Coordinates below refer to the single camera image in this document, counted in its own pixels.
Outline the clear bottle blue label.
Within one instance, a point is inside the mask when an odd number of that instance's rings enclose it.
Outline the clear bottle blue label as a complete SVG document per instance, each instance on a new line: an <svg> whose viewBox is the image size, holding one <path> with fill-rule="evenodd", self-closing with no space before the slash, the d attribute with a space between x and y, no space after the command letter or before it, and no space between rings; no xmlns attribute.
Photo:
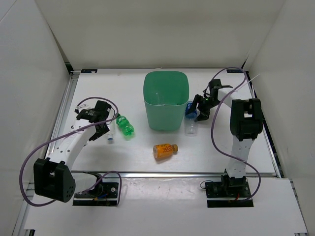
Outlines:
<svg viewBox="0 0 315 236"><path fill-rule="evenodd" d="M187 136L196 136L198 131L198 124L195 122L197 118L197 111L193 110L188 114L188 110L192 106L192 101L189 100L187 102L187 106L185 109L185 117L184 117L184 125L185 125L185 134Z"/></svg>

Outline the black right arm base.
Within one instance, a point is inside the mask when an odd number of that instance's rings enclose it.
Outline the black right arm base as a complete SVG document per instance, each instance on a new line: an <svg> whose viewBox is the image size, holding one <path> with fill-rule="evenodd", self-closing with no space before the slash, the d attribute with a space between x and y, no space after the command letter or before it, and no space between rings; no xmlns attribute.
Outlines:
<svg viewBox="0 0 315 236"><path fill-rule="evenodd" d="M207 208L254 207L246 177L221 175L220 181L205 180L200 188L206 191Z"/></svg>

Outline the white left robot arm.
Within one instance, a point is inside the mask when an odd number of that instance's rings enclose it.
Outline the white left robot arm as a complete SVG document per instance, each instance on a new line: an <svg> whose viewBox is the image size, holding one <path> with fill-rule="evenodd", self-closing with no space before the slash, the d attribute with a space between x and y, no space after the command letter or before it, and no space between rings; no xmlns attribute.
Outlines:
<svg viewBox="0 0 315 236"><path fill-rule="evenodd" d="M35 193L52 200L68 202L73 194L86 190L97 197L103 192L100 175L72 175L73 164L83 147L107 133L107 124L85 128L89 124L107 120L111 105L97 101L94 108L80 108L76 121L71 127L74 131L62 139L59 146L44 160L37 159L33 166Z"/></svg>

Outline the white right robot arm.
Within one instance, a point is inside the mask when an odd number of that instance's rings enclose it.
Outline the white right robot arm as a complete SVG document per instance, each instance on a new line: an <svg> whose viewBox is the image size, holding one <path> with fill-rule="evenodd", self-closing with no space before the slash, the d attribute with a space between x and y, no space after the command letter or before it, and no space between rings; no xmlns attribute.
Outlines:
<svg viewBox="0 0 315 236"><path fill-rule="evenodd" d="M228 180L221 184L221 191L226 196L233 196L239 190L235 181L243 180L246 175L246 162L254 140L262 132L262 108L258 98L242 99L230 85L222 85L220 79L209 82L210 92L195 95L187 104L185 115L195 121L207 120L211 108L225 104L230 108L230 132L233 145L227 168Z"/></svg>

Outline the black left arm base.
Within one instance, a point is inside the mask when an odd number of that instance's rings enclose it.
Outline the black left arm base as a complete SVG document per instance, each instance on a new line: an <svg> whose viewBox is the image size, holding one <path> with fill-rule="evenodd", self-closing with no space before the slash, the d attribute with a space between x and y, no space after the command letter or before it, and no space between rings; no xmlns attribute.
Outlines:
<svg viewBox="0 0 315 236"><path fill-rule="evenodd" d="M120 203L122 179L103 177L97 172L74 173L77 184L73 196L73 206L116 207Z"/></svg>

